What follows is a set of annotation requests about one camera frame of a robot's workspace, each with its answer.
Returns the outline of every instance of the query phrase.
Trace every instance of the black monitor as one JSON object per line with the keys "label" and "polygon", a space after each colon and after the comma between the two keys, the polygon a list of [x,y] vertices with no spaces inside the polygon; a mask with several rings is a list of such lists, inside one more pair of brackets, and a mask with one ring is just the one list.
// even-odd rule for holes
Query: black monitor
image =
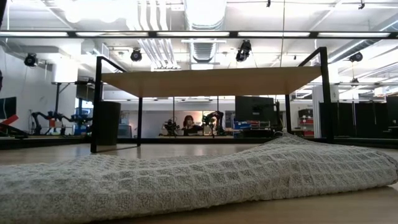
{"label": "black monitor", "polygon": [[270,121],[276,124],[274,99],[258,96],[235,96],[235,121]]}
{"label": "black monitor", "polygon": [[0,119],[7,119],[14,114],[17,114],[17,98],[3,98],[0,99]]}

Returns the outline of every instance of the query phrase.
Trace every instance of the ventilation duct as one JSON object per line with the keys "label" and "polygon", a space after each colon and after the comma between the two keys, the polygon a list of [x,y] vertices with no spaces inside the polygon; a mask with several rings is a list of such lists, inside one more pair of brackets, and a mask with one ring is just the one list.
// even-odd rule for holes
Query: ventilation duct
{"label": "ventilation duct", "polygon": [[[398,31],[398,14],[392,16],[390,19],[382,22],[378,26],[376,26],[372,31],[381,31],[381,32],[397,32]],[[336,51],[332,52],[329,55],[329,63],[335,63],[344,58],[348,58],[349,56],[370,47],[376,43],[381,41],[380,39],[375,40],[353,40],[350,43],[340,47]]]}
{"label": "ventilation duct", "polygon": [[[222,30],[226,0],[184,0],[185,22],[188,30]],[[198,63],[211,62],[216,43],[191,43],[190,52]]]}

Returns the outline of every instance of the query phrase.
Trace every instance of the red object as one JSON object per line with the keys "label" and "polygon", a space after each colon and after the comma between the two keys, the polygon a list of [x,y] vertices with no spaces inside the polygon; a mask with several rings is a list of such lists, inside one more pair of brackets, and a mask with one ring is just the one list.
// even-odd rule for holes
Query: red object
{"label": "red object", "polygon": [[313,136],[314,132],[313,131],[304,131],[304,136]]}
{"label": "red object", "polygon": [[313,119],[306,119],[305,122],[303,122],[303,120],[301,120],[300,124],[313,124]]}
{"label": "red object", "polygon": [[10,125],[13,122],[15,122],[16,120],[18,120],[18,116],[16,114],[14,114],[11,117],[9,117],[8,119],[5,119],[4,121],[2,121],[2,124]]}

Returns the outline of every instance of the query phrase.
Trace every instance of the camera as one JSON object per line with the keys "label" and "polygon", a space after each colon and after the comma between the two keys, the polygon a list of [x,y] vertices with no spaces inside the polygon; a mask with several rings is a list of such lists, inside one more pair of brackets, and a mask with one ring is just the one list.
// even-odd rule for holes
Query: camera
{"label": "camera", "polygon": [[250,40],[243,40],[241,47],[236,54],[236,61],[237,62],[244,62],[249,57],[249,52],[251,51],[251,44]]}
{"label": "camera", "polygon": [[138,49],[138,48],[133,49],[132,53],[131,53],[131,56],[130,56],[130,59],[133,62],[141,61],[141,59],[142,59],[141,49]]}
{"label": "camera", "polygon": [[361,52],[358,52],[354,55],[352,55],[350,58],[348,58],[348,60],[350,60],[350,62],[360,62],[363,59],[363,55],[361,54]]}
{"label": "camera", "polygon": [[28,53],[27,57],[24,60],[24,64],[28,67],[36,67],[38,64],[38,60],[35,53]]}

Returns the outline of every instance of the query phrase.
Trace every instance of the black metal table frame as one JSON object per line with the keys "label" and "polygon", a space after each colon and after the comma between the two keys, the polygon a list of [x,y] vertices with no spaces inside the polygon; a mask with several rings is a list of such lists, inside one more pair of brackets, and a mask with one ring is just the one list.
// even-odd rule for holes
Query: black metal table frame
{"label": "black metal table frame", "polygon": [[[320,54],[320,69],[321,69],[321,75],[322,75],[322,88],[323,88],[323,101],[325,103],[325,109],[327,113],[325,113],[326,120],[328,121],[326,123],[326,141],[328,143],[333,143],[333,121],[332,121],[332,116],[331,116],[331,98],[330,98],[330,83],[329,83],[329,71],[328,71],[328,52],[326,47],[320,47],[316,49],[311,55],[309,55],[300,65],[299,67],[305,66],[309,61],[311,61],[313,58],[315,58],[318,54]],[[99,126],[95,125],[98,122],[101,122],[99,120],[99,111],[96,110],[98,108],[98,105],[102,99],[102,94],[103,94],[103,84],[102,84],[102,61],[106,61],[118,70],[122,72],[126,72],[123,68],[119,67],[109,59],[103,56],[98,56],[96,60],[96,73],[95,73],[95,89],[94,89],[94,102],[93,102],[93,132],[92,132],[92,137],[91,137],[91,147],[90,150],[92,153],[97,152],[97,144],[96,144],[96,137],[99,133]],[[291,125],[291,117],[290,117],[290,95],[285,95],[285,105],[286,105],[286,123],[287,123],[287,132],[292,133],[292,125]],[[138,101],[138,125],[137,125],[137,138],[134,140],[136,142],[137,146],[131,146],[131,147],[124,147],[124,148],[119,148],[119,149],[127,149],[127,148],[132,148],[132,147],[139,147],[142,143],[141,139],[141,131],[142,131],[142,97],[139,98]]]}
{"label": "black metal table frame", "polygon": [[[119,65],[116,65],[114,62],[110,61],[104,56],[97,56],[96,58],[96,70],[95,70],[95,87],[94,87],[94,102],[93,102],[93,130],[91,133],[91,145],[90,145],[90,151],[91,153],[97,153],[97,140],[96,137],[100,131],[99,126],[96,125],[97,123],[100,122],[99,119],[99,111],[96,110],[95,108],[98,108],[99,103],[102,100],[102,95],[103,95],[103,83],[102,83],[102,61],[108,62],[110,65],[113,67],[117,68],[118,70],[122,72],[126,72],[125,69],[121,68]],[[130,147],[123,147],[119,149],[113,149],[113,150],[120,150],[120,149],[130,149],[134,147],[139,147],[141,145],[141,130],[142,130],[142,97],[139,98],[138,100],[138,126],[137,126],[137,145],[136,146],[130,146]]]}

